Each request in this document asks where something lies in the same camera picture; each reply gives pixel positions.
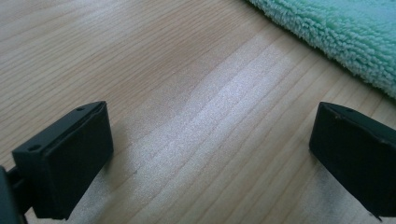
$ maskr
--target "light wood table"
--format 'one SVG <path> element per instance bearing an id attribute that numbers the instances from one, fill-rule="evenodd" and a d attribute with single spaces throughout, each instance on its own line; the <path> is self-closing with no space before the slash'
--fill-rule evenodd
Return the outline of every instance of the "light wood table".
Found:
<path id="1" fill-rule="evenodd" d="M 320 101 L 396 128 L 395 101 L 248 2 L 2 0 L 0 26 L 0 164 L 99 100 L 115 144 L 69 220 L 30 223 L 378 223 L 308 141 Z"/>

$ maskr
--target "teal towel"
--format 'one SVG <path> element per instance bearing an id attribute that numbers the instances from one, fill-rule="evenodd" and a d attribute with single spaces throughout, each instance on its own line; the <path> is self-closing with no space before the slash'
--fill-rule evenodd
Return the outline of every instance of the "teal towel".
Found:
<path id="1" fill-rule="evenodd" d="M 396 99 L 396 0 L 250 0 Z"/>

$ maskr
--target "wooden surface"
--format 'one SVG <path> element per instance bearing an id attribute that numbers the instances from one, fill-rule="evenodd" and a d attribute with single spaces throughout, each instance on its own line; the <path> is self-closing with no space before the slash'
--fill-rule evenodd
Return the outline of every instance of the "wooden surface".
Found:
<path id="1" fill-rule="evenodd" d="M 2 0 L 0 26 L 0 164 L 98 100 L 115 144 L 69 220 L 29 222 L 379 223 L 308 140 L 320 101 L 392 128 L 395 102 L 246 1 Z"/>

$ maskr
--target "microfiber towel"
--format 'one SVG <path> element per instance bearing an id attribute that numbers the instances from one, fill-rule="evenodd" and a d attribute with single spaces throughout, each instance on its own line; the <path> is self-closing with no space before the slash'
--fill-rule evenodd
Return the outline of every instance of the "microfiber towel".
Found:
<path id="1" fill-rule="evenodd" d="M 396 99 L 396 0 L 249 0 Z"/>

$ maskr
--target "wood grain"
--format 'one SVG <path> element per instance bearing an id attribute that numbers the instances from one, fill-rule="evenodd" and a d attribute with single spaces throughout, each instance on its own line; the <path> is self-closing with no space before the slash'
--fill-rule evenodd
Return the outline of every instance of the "wood grain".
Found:
<path id="1" fill-rule="evenodd" d="M 0 27 L 1 164 L 97 100 L 115 143 L 69 220 L 30 223 L 378 223 L 308 141 L 320 101 L 396 128 L 394 100 L 247 2 L 3 0 Z"/>

